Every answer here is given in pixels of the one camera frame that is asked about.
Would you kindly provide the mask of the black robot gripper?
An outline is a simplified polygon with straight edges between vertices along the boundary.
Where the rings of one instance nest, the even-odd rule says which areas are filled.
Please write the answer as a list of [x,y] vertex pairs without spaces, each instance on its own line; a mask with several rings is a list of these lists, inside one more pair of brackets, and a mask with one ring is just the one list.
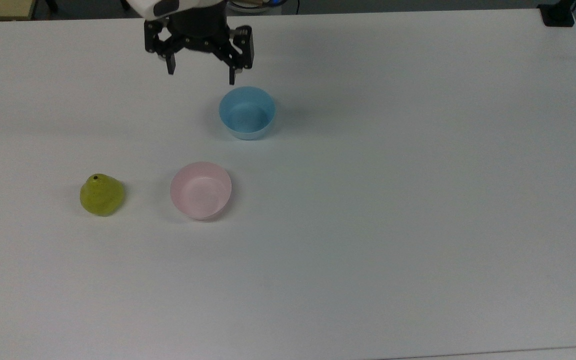
[[[170,33],[166,39],[160,38],[163,30]],[[163,20],[145,20],[143,31],[146,52],[164,60],[169,75],[174,75],[176,70],[175,54],[187,41],[190,50],[212,52],[228,66],[230,85],[235,85],[239,73],[253,67],[253,28],[249,25],[229,28],[224,1],[179,11]]]

